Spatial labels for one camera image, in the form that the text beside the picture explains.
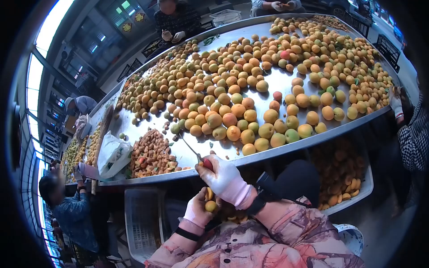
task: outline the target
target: red knife handle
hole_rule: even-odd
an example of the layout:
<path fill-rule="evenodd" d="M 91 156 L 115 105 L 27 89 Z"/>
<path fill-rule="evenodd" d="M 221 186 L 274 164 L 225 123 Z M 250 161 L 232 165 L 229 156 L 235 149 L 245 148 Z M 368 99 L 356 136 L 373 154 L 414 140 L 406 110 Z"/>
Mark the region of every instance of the red knife handle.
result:
<path fill-rule="evenodd" d="M 211 164 L 211 162 L 210 162 L 207 158 L 203 158 L 203 159 L 202 159 L 202 165 L 203 165 L 204 167 L 206 167 L 206 168 L 210 169 L 210 170 L 211 170 L 211 172 L 214 172 L 214 171 L 213 171 L 213 165 Z"/>

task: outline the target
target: black and white checkered jacket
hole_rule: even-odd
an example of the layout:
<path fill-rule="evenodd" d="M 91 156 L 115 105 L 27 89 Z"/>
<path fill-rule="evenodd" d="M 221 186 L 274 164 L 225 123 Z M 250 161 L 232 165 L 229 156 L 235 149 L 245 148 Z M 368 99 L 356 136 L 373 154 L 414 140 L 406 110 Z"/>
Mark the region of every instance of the black and white checkered jacket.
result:
<path fill-rule="evenodd" d="M 398 131 L 402 161 L 409 171 L 423 171 L 427 168 L 429 118 L 423 106 L 423 95 L 420 94 L 410 123 Z"/>

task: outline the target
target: tire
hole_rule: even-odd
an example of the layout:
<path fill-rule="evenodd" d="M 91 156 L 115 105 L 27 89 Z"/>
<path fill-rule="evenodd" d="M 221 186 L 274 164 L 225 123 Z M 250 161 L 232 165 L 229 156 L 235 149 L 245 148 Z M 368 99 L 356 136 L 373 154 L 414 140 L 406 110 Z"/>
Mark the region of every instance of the tire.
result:
<path fill-rule="evenodd" d="M 342 6 L 333 6 L 331 13 L 339 19 L 344 19 L 344 16 L 346 15 L 346 10 Z"/>

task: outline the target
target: white basket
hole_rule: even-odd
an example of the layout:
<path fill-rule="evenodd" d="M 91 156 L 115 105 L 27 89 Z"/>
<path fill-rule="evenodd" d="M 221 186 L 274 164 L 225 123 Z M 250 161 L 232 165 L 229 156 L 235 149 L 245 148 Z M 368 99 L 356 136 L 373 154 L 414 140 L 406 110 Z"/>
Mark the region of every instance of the white basket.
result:
<path fill-rule="evenodd" d="M 155 231 L 159 229 L 161 243 L 163 235 L 163 199 L 164 192 L 156 188 L 125 190 L 125 227 L 130 255 L 144 263 L 158 249 L 155 243 Z M 158 203 L 157 211 L 151 205 Z M 152 215 L 158 214 L 158 225 L 153 224 Z"/>
<path fill-rule="evenodd" d="M 358 151 L 358 154 L 360 154 L 360 156 L 363 157 L 366 164 L 366 171 L 360 183 L 359 194 L 355 197 L 350 198 L 349 200 L 336 204 L 333 207 L 322 210 L 321 212 L 325 215 L 331 215 L 331 214 L 334 214 L 335 212 L 338 212 L 347 207 L 350 207 L 354 203 L 357 203 L 360 200 L 364 199 L 365 197 L 369 196 L 372 193 L 372 190 L 374 189 L 374 180 L 372 179 L 371 164 L 369 163 L 368 152 L 366 150 L 365 143 L 362 140 L 362 137 L 360 135 L 357 135 L 355 132 L 351 133 L 351 136 L 353 137 L 353 140 L 356 142 L 355 149 Z"/>
<path fill-rule="evenodd" d="M 210 17 L 213 18 L 213 24 L 216 27 L 235 21 L 240 21 L 242 19 L 241 11 L 235 11 L 230 9 L 219 11 L 210 15 Z"/>

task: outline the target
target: gloved hand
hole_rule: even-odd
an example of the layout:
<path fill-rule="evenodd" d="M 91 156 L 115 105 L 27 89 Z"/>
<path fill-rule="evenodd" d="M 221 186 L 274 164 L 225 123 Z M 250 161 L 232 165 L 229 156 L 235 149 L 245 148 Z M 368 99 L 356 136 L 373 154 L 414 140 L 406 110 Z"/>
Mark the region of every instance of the gloved hand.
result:
<path fill-rule="evenodd" d="M 389 104 L 395 113 L 395 118 L 397 118 L 402 112 L 402 103 L 401 103 L 401 87 L 395 87 L 395 92 L 393 92 L 393 86 L 389 87 Z"/>
<path fill-rule="evenodd" d="M 289 6 L 285 6 L 286 10 L 291 11 L 291 10 L 294 10 L 296 8 L 296 3 L 295 2 L 289 1 L 289 2 L 287 2 L 287 4 Z"/>
<path fill-rule="evenodd" d="M 178 33 L 176 33 L 176 34 L 174 35 L 174 37 L 173 37 L 173 39 L 171 40 L 171 42 L 172 42 L 172 43 L 177 43 L 177 42 L 179 42 L 180 40 L 182 40 L 184 37 L 185 37 L 185 32 L 184 32 L 184 31 L 178 32 Z"/>
<path fill-rule="evenodd" d="M 271 7 L 274 8 L 276 11 L 279 11 L 279 12 L 286 10 L 286 6 L 283 6 L 280 1 L 272 2 Z"/>
<path fill-rule="evenodd" d="M 201 191 L 196 194 L 191 200 L 189 200 L 186 207 L 184 219 L 191 221 L 197 226 L 204 229 L 210 220 L 215 216 L 217 209 L 213 212 L 208 212 L 204 209 L 205 205 L 205 194 L 207 193 L 207 187 L 203 187 Z M 218 207 L 221 205 L 220 198 L 216 198 L 216 204 Z"/>
<path fill-rule="evenodd" d="M 82 174 L 79 171 L 76 171 L 76 169 L 78 169 L 77 165 L 72 167 L 72 172 L 73 172 L 73 175 L 75 176 L 76 182 L 83 181 Z"/>
<path fill-rule="evenodd" d="M 172 38 L 171 32 L 167 31 L 167 30 L 162 30 L 162 39 L 164 39 L 164 41 L 170 41 Z"/>
<path fill-rule="evenodd" d="M 213 171 L 196 165 L 199 176 L 222 200 L 233 204 L 236 209 L 245 209 L 241 205 L 250 198 L 253 186 L 247 184 L 234 164 L 220 159 L 215 154 L 205 157 L 213 165 Z"/>

